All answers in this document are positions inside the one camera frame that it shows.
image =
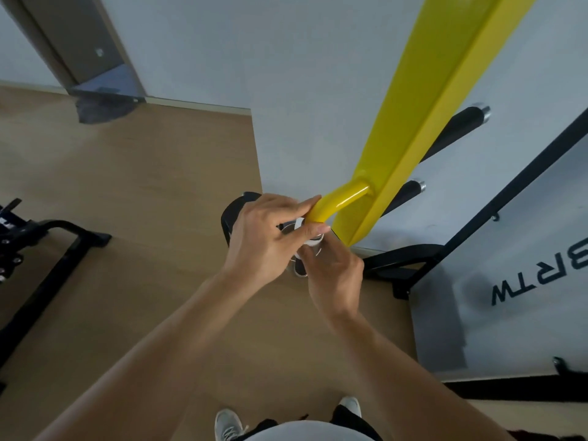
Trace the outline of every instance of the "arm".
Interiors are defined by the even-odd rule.
[[[358,311],[363,261],[333,233],[323,244],[318,257],[307,246],[299,250],[312,300],[376,398],[393,438],[512,440],[370,326]]]
[[[36,439],[170,439],[199,378],[205,351],[230,319],[287,267],[324,224],[288,235],[276,225],[304,215],[318,200],[262,195],[235,223],[222,270],[149,333]]]

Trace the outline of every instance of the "hand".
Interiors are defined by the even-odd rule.
[[[223,272],[250,281],[255,291],[276,279],[306,240],[330,230],[325,223],[305,223],[284,235],[276,226],[304,216],[319,199],[320,195],[299,203],[265,193],[246,203],[233,226]]]
[[[357,317],[364,261],[332,232],[325,234],[321,244],[318,256],[306,245],[298,255],[308,274],[312,301],[334,329],[338,320]]]

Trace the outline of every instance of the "person's right hand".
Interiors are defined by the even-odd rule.
[[[364,261],[333,232],[325,234],[321,245],[318,256],[305,244],[298,254],[308,274],[312,301],[333,329],[338,320],[357,316]]]

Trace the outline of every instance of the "black pants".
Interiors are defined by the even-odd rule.
[[[335,407],[333,418],[329,422],[331,424],[335,424],[336,426],[347,427],[348,429],[356,430],[357,432],[363,433],[375,441],[382,441],[382,438],[380,438],[378,432],[376,432],[376,430],[374,430],[370,424],[365,422],[363,418],[360,418],[359,416],[350,412],[342,405]],[[243,439],[247,439],[248,437],[259,433],[262,430],[270,429],[275,426],[277,426],[277,422],[273,419],[264,419],[257,425],[257,427],[251,430],[251,432],[247,432],[246,434],[235,438],[235,440],[242,441]]]

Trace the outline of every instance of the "shoelace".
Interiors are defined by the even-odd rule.
[[[222,439],[223,441],[231,441],[238,436],[244,435],[247,429],[249,429],[249,426],[245,426],[245,429],[239,432],[235,426],[227,427],[224,432],[222,432]]]

